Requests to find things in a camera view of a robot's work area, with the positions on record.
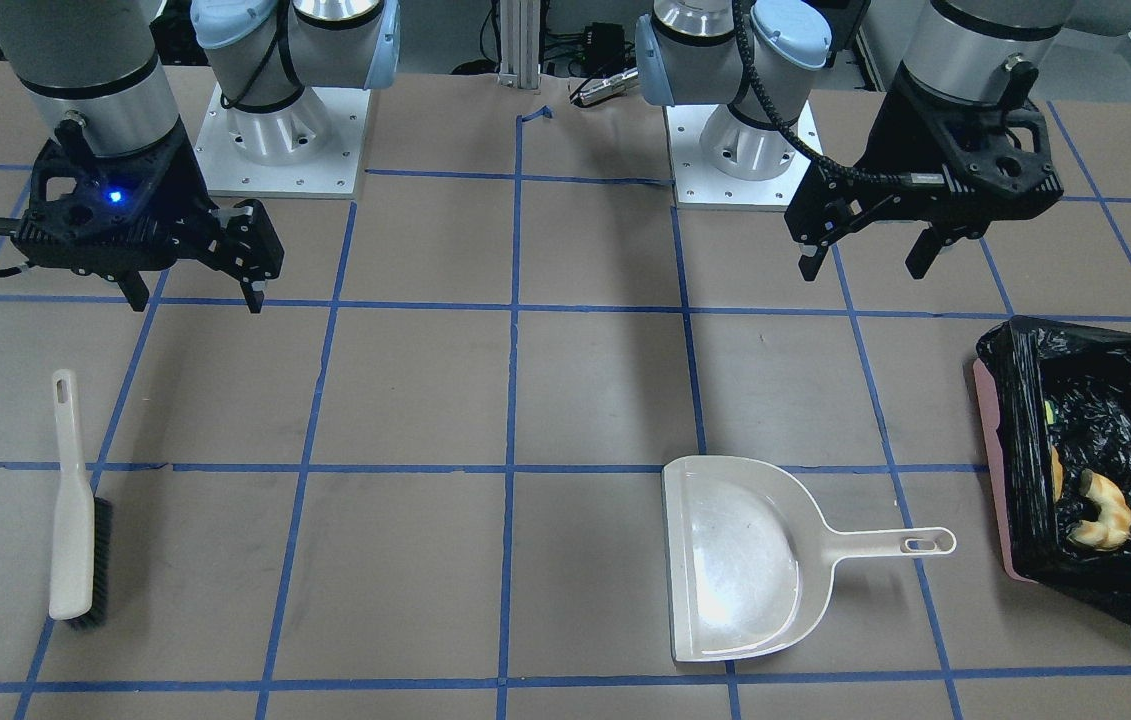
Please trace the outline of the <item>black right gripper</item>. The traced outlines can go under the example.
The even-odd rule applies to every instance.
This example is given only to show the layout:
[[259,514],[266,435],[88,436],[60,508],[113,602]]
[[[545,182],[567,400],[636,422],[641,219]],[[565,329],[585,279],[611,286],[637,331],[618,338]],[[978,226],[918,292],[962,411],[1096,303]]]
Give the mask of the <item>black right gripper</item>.
[[85,129],[63,119],[38,151],[12,236],[21,255],[112,278],[135,313],[152,296],[141,272],[190,259],[241,281],[249,313],[262,313],[265,281],[280,277],[285,255],[262,202],[211,201],[181,120],[157,142],[113,158],[89,149]]

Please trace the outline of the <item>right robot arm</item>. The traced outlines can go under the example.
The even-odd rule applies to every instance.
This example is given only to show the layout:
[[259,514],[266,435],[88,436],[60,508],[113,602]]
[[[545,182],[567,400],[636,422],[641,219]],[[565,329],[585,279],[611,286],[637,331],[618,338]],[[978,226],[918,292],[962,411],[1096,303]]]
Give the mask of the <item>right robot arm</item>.
[[[245,183],[308,168],[345,137],[319,92],[382,90],[399,67],[396,1],[195,1],[210,105]],[[136,1],[0,1],[0,47],[48,123],[27,209],[0,218],[0,278],[95,275],[136,311],[144,274],[190,260],[239,281],[250,313],[285,250],[264,202],[211,200],[146,14]]]

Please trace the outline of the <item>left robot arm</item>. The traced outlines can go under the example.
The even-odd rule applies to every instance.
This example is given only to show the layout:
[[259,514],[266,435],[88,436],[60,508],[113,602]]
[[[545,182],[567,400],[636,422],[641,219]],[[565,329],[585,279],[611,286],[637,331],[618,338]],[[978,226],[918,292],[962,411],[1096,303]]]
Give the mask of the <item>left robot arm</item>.
[[710,106],[699,146],[740,181],[808,161],[784,219],[815,281],[836,242],[875,222],[923,222],[905,268],[925,277],[959,240],[1041,217],[1062,199],[1030,99],[1060,33],[1119,35],[1131,1],[926,1],[852,165],[798,132],[834,27],[804,1],[656,1],[634,27],[634,68],[655,106]]

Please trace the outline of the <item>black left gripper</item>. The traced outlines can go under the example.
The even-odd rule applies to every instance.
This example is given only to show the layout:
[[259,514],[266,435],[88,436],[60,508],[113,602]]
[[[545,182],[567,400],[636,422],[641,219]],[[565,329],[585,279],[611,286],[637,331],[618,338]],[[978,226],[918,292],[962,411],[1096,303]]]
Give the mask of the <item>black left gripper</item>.
[[809,168],[786,208],[803,281],[815,281],[836,242],[873,223],[925,223],[905,255],[910,278],[922,281],[955,242],[1057,203],[1062,177],[1030,99],[1037,77],[1037,67],[1015,66],[994,99],[967,102],[899,69],[860,161],[851,170]]

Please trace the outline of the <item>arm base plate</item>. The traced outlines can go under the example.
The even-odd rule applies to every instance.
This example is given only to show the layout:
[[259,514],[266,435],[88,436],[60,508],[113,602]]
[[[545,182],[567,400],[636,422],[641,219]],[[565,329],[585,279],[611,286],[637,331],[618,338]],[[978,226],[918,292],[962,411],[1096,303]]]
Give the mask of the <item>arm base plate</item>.
[[360,193],[373,92],[307,88],[290,109],[222,109],[213,90],[193,144],[210,196],[354,200]]
[[664,109],[680,209],[783,212],[811,161],[772,129],[757,129],[725,105]]

